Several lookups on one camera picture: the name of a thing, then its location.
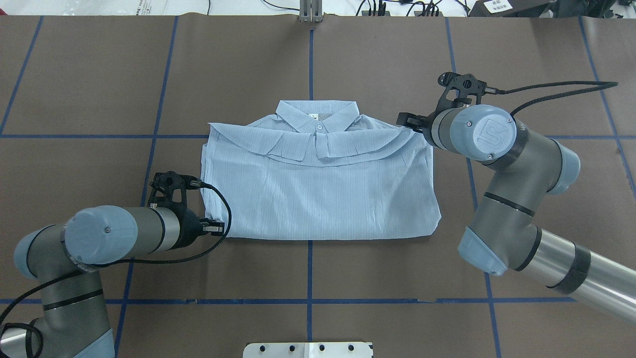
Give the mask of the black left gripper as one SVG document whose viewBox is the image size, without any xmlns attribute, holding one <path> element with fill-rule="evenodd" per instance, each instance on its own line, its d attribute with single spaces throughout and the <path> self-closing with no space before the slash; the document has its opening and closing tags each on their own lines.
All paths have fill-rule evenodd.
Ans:
<svg viewBox="0 0 636 358">
<path fill-rule="evenodd" d="M 177 248 L 191 245 L 198 237 L 209 234 L 211 236 L 223 236 L 225 233 L 224 222 L 213 218 L 199 218 L 191 209 L 185 209 L 179 217 L 179 237 Z"/>
</svg>

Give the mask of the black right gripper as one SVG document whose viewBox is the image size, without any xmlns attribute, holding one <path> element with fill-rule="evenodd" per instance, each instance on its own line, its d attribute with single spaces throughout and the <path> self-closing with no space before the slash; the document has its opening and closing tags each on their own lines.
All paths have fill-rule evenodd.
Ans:
<svg viewBox="0 0 636 358">
<path fill-rule="evenodd" d="M 428 116 L 415 115 L 409 112 L 399 112 L 396 118 L 396 125 L 409 128 L 416 132 L 422 132 L 425 140 L 434 147 L 443 148 L 444 145 L 439 136 L 440 112 L 434 112 Z"/>
</svg>

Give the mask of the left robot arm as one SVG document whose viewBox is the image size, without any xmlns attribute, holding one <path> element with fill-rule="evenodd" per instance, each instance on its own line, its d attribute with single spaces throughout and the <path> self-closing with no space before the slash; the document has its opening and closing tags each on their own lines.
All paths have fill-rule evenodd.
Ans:
<svg viewBox="0 0 636 358">
<path fill-rule="evenodd" d="M 68 222 L 27 234 L 14 264 L 39 285 L 1 315 L 3 358 L 113 358 L 100 270 L 142 264 L 142 255 L 175 250 L 197 237 L 224 239 L 232 218 L 218 221 L 159 207 L 103 205 L 82 209 Z"/>
</svg>

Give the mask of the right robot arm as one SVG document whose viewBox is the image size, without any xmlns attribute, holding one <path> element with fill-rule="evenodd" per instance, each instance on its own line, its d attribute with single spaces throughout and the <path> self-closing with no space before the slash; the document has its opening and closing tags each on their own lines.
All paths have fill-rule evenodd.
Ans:
<svg viewBox="0 0 636 358">
<path fill-rule="evenodd" d="M 397 124 L 432 146 L 493 170 L 459 256 L 495 276 L 512 269 L 547 289 L 635 323 L 635 271 L 533 224 L 546 195 L 568 190 L 579 156 L 491 105 L 451 108 L 428 116 L 399 113 Z"/>
</svg>

